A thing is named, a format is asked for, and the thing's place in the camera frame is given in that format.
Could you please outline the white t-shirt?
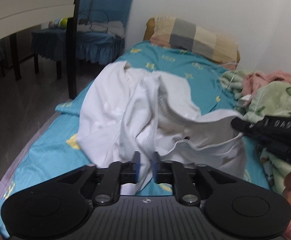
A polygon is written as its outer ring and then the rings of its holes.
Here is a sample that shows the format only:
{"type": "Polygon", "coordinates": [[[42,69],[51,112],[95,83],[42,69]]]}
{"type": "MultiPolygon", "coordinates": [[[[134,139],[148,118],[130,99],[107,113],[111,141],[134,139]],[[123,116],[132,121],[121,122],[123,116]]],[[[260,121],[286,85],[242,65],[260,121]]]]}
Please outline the white t-shirt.
{"type": "Polygon", "coordinates": [[[206,164],[243,178],[242,134],[231,127],[238,116],[231,109],[202,114],[183,77],[118,61],[108,64],[86,93],[77,143],[100,168],[140,153],[139,181],[124,185],[124,195],[141,191],[153,178],[154,153],[165,161],[206,164]]]}

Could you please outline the green fleece blanket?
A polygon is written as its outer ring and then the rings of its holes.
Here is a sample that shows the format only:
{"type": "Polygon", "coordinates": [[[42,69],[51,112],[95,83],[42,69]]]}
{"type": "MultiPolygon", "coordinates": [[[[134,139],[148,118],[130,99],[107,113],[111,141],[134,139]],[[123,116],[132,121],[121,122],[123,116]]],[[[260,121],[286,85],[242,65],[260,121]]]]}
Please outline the green fleece blanket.
{"type": "MultiPolygon", "coordinates": [[[[256,123],[266,115],[291,117],[291,84],[274,81],[258,89],[254,96],[240,97],[245,75],[242,70],[227,71],[220,77],[220,82],[225,90],[233,94],[236,101],[234,109],[246,121],[256,123]]],[[[285,189],[284,178],[291,172],[291,165],[260,145],[256,146],[256,155],[262,163],[270,189],[281,194],[285,189]]]]}

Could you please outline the pink fleece garment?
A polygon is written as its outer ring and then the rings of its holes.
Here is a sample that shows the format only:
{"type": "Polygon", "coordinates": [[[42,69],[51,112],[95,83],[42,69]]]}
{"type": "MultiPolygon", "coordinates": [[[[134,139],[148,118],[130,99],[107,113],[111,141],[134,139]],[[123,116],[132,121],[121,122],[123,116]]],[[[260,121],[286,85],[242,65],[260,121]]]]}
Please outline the pink fleece garment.
{"type": "Polygon", "coordinates": [[[246,95],[254,96],[258,89],[274,81],[280,81],[291,84],[291,74],[284,72],[282,70],[271,72],[270,74],[265,74],[259,71],[246,74],[241,83],[242,91],[240,97],[246,95]]]}

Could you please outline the teal patterned bed sheet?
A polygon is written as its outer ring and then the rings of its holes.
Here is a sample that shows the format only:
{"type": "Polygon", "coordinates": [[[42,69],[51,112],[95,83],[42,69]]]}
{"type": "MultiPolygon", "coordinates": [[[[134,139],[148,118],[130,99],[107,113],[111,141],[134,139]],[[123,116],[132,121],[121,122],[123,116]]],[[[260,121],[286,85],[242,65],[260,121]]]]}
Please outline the teal patterned bed sheet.
{"type": "MultiPolygon", "coordinates": [[[[130,62],[134,68],[160,70],[186,78],[191,88],[192,101],[202,114],[220,108],[232,109],[237,103],[234,95],[220,84],[219,77],[225,69],[202,56],[141,42],[128,49],[119,59],[130,62]]],[[[60,115],[30,146],[19,165],[13,169],[8,184],[1,190],[0,211],[10,195],[89,163],[76,142],[79,113],[88,90],[89,87],[85,87],[75,100],[56,106],[60,115]]],[[[3,238],[9,237],[1,215],[0,233],[3,238]]]]}

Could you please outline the plaid pillow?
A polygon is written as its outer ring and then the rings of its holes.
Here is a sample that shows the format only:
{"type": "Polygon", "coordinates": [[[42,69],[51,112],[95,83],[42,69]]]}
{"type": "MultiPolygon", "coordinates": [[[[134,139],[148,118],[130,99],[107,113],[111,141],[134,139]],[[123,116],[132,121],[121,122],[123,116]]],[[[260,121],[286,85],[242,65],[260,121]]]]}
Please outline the plaid pillow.
{"type": "Polygon", "coordinates": [[[233,39],[176,17],[150,18],[144,40],[165,48],[190,51],[228,70],[235,70],[240,62],[238,44],[233,39]]]}

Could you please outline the green plush toy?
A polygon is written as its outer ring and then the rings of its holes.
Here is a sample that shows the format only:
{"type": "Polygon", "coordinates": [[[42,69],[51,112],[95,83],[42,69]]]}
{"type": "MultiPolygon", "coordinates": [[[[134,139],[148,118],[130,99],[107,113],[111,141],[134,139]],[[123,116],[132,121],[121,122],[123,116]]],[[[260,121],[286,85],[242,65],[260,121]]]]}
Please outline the green plush toy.
{"type": "Polygon", "coordinates": [[[68,18],[61,18],[49,22],[49,29],[66,29],[67,28],[68,18]]]}

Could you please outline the blue covered chair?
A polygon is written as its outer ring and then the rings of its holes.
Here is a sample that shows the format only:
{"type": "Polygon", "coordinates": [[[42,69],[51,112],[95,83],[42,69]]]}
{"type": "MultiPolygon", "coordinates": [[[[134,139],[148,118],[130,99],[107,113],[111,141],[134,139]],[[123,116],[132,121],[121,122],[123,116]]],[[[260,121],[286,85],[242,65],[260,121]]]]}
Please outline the blue covered chair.
{"type": "MultiPolygon", "coordinates": [[[[115,61],[125,47],[133,0],[80,0],[76,57],[102,66],[115,61]]],[[[54,62],[66,59],[66,29],[32,32],[32,52],[54,62]]]]}

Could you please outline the white desk with dark legs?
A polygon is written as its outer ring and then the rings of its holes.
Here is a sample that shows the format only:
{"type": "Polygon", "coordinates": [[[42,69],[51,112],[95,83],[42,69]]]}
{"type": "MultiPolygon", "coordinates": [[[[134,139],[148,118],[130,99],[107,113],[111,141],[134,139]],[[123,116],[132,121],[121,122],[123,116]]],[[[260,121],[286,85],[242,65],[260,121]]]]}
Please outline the white desk with dark legs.
{"type": "Polygon", "coordinates": [[[17,33],[33,26],[67,18],[66,70],[70,99],[77,96],[76,41],[80,0],[0,0],[0,39],[9,37],[15,79],[21,79],[17,33]]]}

